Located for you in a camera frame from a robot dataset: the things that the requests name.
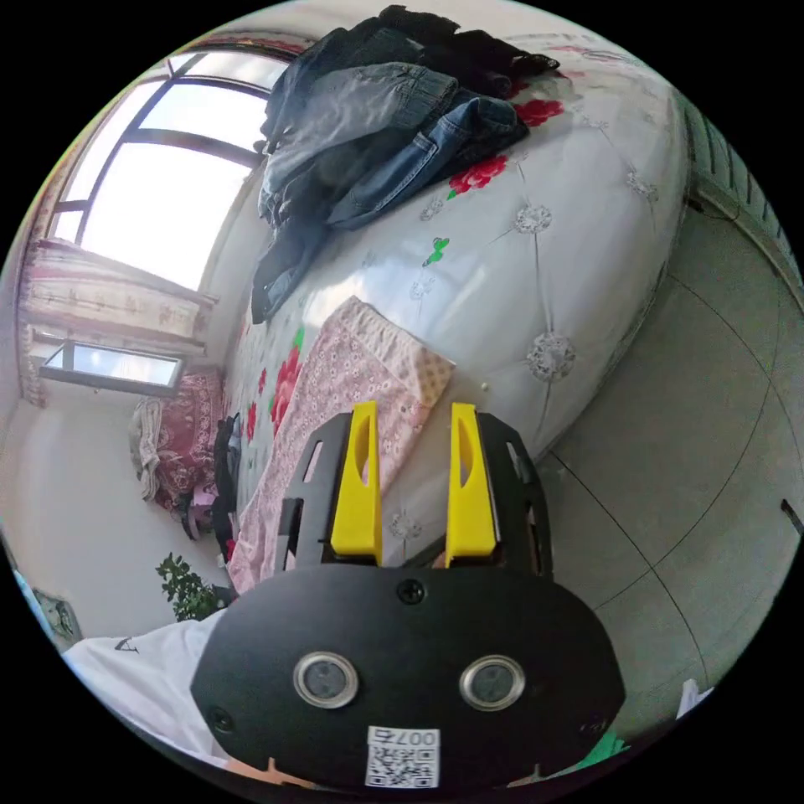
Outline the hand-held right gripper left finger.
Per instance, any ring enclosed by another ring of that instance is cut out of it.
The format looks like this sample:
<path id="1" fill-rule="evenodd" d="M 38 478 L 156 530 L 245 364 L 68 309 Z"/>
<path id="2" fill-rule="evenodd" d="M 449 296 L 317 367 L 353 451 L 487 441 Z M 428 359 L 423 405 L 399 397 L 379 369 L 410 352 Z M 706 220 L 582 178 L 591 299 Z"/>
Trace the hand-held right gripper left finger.
<path id="1" fill-rule="evenodd" d="M 330 544 L 338 559 L 382 561 L 378 406 L 374 400 L 355 405 L 350 417 Z"/>

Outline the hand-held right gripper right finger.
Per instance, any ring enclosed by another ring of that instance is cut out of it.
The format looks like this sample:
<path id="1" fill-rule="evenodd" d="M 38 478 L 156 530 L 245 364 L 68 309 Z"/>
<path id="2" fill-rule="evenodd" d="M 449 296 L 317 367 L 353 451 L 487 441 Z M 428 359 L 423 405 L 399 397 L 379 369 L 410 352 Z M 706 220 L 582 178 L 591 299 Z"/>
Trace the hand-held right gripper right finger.
<path id="1" fill-rule="evenodd" d="M 446 561 L 486 561 L 497 546 L 492 495 L 474 405 L 451 407 Z"/>

